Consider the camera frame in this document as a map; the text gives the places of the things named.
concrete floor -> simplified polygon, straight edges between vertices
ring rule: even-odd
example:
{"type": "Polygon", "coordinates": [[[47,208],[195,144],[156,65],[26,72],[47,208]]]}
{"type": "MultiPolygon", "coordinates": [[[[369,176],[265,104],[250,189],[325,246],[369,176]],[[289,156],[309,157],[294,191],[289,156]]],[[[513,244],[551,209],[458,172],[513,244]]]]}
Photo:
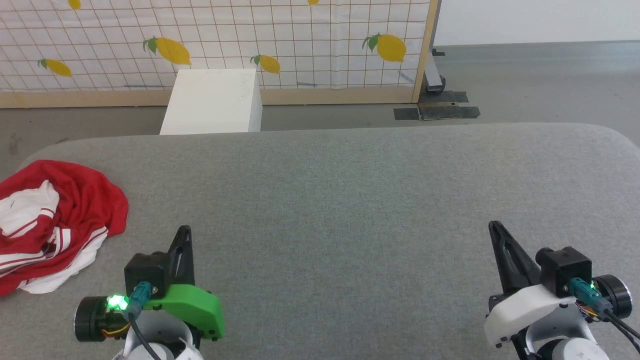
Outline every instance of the concrete floor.
{"type": "MultiPolygon", "coordinates": [[[[584,122],[640,145],[640,43],[439,47],[447,89],[466,91],[478,119],[394,119],[414,105],[265,106],[263,131],[433,126],[489,122],[584,122]]],[[[0,180],[57,142],[158,134],[164,108],[0,110],[0,180]]]]}

gray table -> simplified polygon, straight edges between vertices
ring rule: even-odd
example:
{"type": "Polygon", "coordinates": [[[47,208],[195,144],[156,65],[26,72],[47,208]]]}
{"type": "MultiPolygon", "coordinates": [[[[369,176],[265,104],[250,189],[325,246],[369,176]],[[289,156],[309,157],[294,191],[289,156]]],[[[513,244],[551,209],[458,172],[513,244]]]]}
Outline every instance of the gray table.
{"type": "MultiPolygon", "coordinates": [[[[640,295],[640,150],[602,127],[139,136],[38,158],[102,171],[131,210],[58,291],[0,299],[2,359],[111,359],[121,341],[75,341],[77,303],[123,291],[131,256],[165,250],[181,224],[227,320],[207,359],[516,359],[483,335],[500,289],[490,220],[531,254],[573,245],[640,295]]],[[[611,325],[592,328],[612,359],[636,356],[611,325]]]]}

orange wire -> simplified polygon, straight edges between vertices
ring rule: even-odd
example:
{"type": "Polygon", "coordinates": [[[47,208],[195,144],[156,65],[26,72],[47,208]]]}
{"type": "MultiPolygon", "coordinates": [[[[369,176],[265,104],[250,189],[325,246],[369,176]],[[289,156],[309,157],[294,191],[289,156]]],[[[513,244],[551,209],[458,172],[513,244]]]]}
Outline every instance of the orange wire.
{"type": "Polygon", "coordinates": [[[100,330],[100,332],[102,333],[102,335],[104,335],[105,338],[113,338],[115,336],[120,335],[120,333],[125,332],[127,330],[129,330],[129,327],[131,326],[131,323],[128,323],[127,325],[125,325],[122,329],[119,330],[115,330],[115,331],[107,331],[105,329],[100,330]]]}
{"type": "Polygon", "coordinates": [[[598,314],[594,313],[591,308],[589,307],[584,307],[584,306],[580,306],[580,308],[587,314],[594,316],[594,317],[598,317],[598,314]]]}

black cable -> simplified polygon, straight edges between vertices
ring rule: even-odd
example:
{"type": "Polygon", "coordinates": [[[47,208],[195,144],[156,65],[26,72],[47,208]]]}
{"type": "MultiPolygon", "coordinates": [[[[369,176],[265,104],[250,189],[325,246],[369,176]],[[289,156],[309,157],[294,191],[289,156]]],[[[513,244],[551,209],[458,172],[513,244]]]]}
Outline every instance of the black cable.
{"type": "Polygon", "coordinates": [[[622,326],[620,324],[618,324],[617,322],[611,321],[611,323],[618,330],[620,330],[620,332],[622,332],[622,335],[626,336],[627,339],[629,339],[629,341],[631,341],[631,344],[633,344],[634,348],[636,348],[636,351],[638,351],[638,353],[640,354],[640,346],[638,345],[638,343],[636,343],[636,340],[634,339],[634,337],[631,336],[631,334],[629,334],[625,329],[623,329],[622,326]]]}
{"type": "Polygon", "coordinates": [[[609,317],[611,322],[615,322],[618,325],[620,325],[623,329],[625,329],[626,331],[630,332],[631,335],[635,336],[636,338],[640,339],[640,334],[638,334],[637,331],[635,331],[631,326],[627,325],[627,323],[625,323],[624,321],[622,321],[622,319],[620,319],[619,317],[617,317],[616,315],[614,315],[614,313],[610,310],[610,309],[605,309],[604,311],[605,314],[607,314],[607,316],[609,317]]]}
{"type": "Polygon", "coordinates": [[[154,349],[152,349],[151,345],[149,345],[149,343],[147,342],[147,339],[145,339],[144,335],[142,335],[142,332],[140,331],[138,324],[136,324],[136,317],[133,316],[132,313],[129,313],[129,322],[131,323],[131,328],[133,329],[133,332],[136,333],[138,340],[140,340],[140,343],[142,343],[142,346],[145,347],[149,355],[151,355],[151,357],[153,357],[154,360],[160,360],[160,357],[158,356],[158,354],[156,354],[154,349]]]}

white foam block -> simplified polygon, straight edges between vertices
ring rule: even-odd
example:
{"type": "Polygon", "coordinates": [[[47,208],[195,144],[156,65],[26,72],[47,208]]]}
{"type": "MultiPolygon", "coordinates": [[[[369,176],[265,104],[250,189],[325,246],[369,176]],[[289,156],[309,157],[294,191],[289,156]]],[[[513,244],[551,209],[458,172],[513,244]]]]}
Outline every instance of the white foam block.
{"type": "Polygon", "coordinates": [[[260,131],[255,69],[180,70],[160,135],[260,131]]]}

